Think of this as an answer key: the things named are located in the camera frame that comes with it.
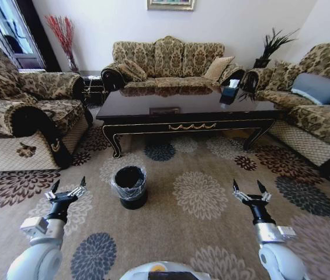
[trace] red dried branches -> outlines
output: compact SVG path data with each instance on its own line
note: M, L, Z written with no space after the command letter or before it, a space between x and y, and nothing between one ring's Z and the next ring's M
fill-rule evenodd
M64 52L72 56L72 39L74 37L74 25L69 18L61 16L46 16L47 23L61 43Z

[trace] vase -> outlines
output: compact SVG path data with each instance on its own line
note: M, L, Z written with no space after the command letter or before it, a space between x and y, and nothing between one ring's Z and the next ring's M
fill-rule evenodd
M72 52L69 54L66 54L66 55L69 60L69 68L70 68L71 72L79 73L79 68L77 67L77 64L75 63Z
M261 59L257 58L256 62L254 63L253 68L264 68L268 65L271 59Z

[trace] plastic bag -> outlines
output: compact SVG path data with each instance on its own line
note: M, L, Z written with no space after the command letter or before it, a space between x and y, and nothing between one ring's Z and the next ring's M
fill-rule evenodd
M144 167L126 166L113 175L110 185L119 198L132 201L144 194L146 183L147 172Z

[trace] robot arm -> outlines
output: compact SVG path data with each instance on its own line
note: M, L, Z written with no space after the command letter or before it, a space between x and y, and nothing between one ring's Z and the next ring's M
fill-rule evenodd
M62 261L60 250L68 207L86 191L84 177L74 190L56 194L59 183L58 180L45 193L52 204L50 213L45 218L28 218L20 226L30 237L31 247L11 264L6 275L8 280L52 280L56 275Z
M250 207L260 250L259 259L271 280L310 280L302 260L285 246L285 240L296 236L291 227L276 226L266 210L271 194L258 181L262 195L244 194L234 180L233 195Z

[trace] glass tabletop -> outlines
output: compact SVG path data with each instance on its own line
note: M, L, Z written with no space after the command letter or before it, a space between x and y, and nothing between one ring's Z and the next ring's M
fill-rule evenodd
M221 93L208 88L202 92L198 90L196 94L164 94L162 91L160 94L147 92L129 96L117 91L110 93L97 118L278 110L272 102L242 98L243 94L242 90Z

